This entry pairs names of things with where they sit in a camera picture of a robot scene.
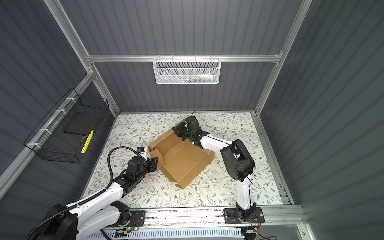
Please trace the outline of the brown cardboard box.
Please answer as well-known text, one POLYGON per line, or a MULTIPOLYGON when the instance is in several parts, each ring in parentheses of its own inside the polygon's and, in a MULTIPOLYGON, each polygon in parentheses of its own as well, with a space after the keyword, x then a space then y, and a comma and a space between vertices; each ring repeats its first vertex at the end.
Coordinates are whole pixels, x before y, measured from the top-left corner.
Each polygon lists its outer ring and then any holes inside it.
POLYGON ((201 149, 168 130, 148 145, 158 158, 158 168, 177 187, 185 189, 215 159, 213 151, 201 149))

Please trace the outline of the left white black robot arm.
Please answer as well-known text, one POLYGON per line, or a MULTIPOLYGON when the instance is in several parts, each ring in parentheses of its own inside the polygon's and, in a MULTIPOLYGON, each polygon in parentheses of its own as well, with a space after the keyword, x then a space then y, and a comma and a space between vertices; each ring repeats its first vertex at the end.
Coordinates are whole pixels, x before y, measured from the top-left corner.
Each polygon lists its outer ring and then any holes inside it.
POLYGON ((157 157, 134 156, 109 187, 67 206, 52 207, 31 239, 83 240, 109 225, 127 224, 130 210, 120 199, 135 189, 147 173, 155 172, 158 161, 157 157))

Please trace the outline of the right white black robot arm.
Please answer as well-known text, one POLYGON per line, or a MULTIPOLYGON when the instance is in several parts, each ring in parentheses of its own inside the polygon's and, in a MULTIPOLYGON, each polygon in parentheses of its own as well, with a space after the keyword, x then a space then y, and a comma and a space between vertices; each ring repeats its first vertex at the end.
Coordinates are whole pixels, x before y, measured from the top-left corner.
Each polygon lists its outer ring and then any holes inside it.
POLYGON ((257 208, 249 178, 254 172, 255 161, 244 143, 239 139, 226 141, 203 131, 195 116, 187 117, 172 130, 183 141, 189 140, 196 147, 221 154, 227 173, 236 184, 238 218, 244 223, 249 222, 257 208))

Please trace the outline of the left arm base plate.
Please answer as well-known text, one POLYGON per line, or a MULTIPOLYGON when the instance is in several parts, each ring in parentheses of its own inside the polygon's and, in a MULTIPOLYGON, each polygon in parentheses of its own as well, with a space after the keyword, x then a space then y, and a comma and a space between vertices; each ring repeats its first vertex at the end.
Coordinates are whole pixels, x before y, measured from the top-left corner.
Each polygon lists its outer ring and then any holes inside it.
POLYGON ((128 228, 128 227, 142 227, 145 222, 145 211, 130 211, 130 217, 126 220, 119 219, 117 223, 107 226, 107 228, 112 227, 121 227, 121 228, 128 228))

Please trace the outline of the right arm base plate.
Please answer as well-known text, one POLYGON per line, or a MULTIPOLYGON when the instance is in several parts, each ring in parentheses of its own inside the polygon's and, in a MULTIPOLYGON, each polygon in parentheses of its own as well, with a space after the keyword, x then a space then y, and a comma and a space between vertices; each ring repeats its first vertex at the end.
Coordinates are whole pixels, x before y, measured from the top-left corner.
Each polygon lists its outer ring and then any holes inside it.
POLYGON ((225 208, 223 216, 226 224, 263 224, 265 217, 261 208, 256 207, 243 211, 237 208, 225 208))

